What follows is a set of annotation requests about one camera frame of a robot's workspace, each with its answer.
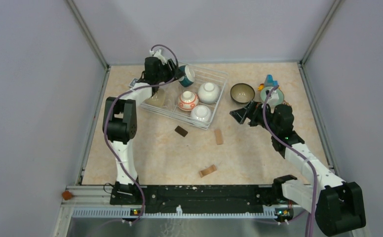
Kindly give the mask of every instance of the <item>beige tabletop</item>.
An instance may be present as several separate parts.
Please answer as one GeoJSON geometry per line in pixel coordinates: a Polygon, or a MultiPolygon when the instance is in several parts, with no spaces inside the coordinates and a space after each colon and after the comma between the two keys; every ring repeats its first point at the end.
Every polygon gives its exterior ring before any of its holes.
{"type": "MultiPolygon", "coordinates": [[[[293,108],[295,131],[321,162],[327,164],[296,63],[199,66],[229,74],[213,122],[208,130],[203,130],[138,108],[138,131],[133,139],[133,153],[141,184],[271,184],[274,178],[287,174],[301,178],[297,169],[274,150],[268,131],[260,126],[248,126],[248,120],[240,125],[229,115],[231,110],[242,107],[231,100],[230,88],[244,82],[257,91],[267,74],[273,75],[279,82],[285,100],[293,108]],[[186,137],[174,131],[178,125],[189,132],[186,137]],[[216,145],[216,128],[222,131],[223,145],[216,145]],[[212,164],[217,167],[217,171],[201,178],[198,172],[212,164]]],[[[129,83],[133,78],[138,78],[143,69],[143,65],[111,67],[83,184],[115,182],[115,158],[106,146],[102,132],[104,101],[109,96],[116,97],[128,90],[129,83]]]]}

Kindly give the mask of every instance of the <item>blue object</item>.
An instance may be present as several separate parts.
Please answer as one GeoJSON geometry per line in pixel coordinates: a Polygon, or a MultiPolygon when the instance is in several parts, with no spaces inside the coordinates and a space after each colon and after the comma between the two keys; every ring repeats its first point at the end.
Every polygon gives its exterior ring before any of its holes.
{"type": "Polygon", "coordinates": [[[277,86],[279,83],[276,80],[273,80],[273,76],[268,74],[266,80],[264,81],[264,87],[266,86],[277,86]]]}
{"type": "Polygon", "coordinates": [[[183,65],[179,67],[179,69],[186,74],[184,77],[179,79],[179,83],[184,87],[191,86],[195,80],[194,71],[188,65],[183,65]]]}

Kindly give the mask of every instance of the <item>dish rack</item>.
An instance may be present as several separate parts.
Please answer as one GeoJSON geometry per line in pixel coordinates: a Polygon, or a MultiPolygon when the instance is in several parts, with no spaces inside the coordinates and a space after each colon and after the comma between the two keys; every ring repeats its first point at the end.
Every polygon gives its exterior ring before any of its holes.
{"type": "Polygon", "coordinates": [[[178,81],[174,81],[168,85],[161,86],[160,89],[163,89],[165,91],[165,100],[162,107],[156,107],[153,105],[149,105],[146,102],[142,103],[140,106],[148,110],[152,113],[165,116],[170,119],[174,119],[177,121],[181,121],[184,123],[188,123],[190,125],[193,125],[195,127],[205,129],[207,130],[212,123],[212,120],[216,114],[216,110],[218,108],[219,102],[222,98],[222,95],[224,93],[225,87],[227,85],[228,81],[228,73],[220,72],[204,67],[199,67],[195,65],[189,65],[185,63],[180,63],[181,65],[188,65],[191,69],[194,70],[195,73],[195,81],[194,83],[189,87],[183,87],[180,85],[178,81]],[[199,102],[199,105],[205,105],[212,111],[212,117],[208,122],[202,122],[194,120],[190,117],[190,111],[183,111],[181,110],[177,105],[177,99],[178,97],[186,90],[195,92],[197,94],[197,91],[199,90],[200,85],[206,82],[211,82],[213,84],[216,84],[221,89],[221,94],[219,95],[218,100],[214,104],[204,104],[199,102]]]}

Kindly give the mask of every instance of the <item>dark olive bowl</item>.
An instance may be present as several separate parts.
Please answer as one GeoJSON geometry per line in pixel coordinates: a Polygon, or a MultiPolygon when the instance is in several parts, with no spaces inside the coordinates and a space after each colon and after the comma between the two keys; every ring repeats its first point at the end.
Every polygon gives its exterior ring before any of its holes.
{"type": "Polygon", "coordinates": [[[245,83],[238,83],[233,85],[230,91],[230,95],[233,101],[238,104],[247,104],[254,99],[256,92],[254,89],[245,83]]]}

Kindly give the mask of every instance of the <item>orange patterned bowl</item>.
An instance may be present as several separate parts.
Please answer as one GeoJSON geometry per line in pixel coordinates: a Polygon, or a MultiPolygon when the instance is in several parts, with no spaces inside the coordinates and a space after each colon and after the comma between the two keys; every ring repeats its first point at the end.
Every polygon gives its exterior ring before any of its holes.
{"type": "Polygon", "coordinates": [[[187,90],[179,96],[177,103],[180,109],[191,111],[199,104],[199,98],[196,93],[187,90]]]}

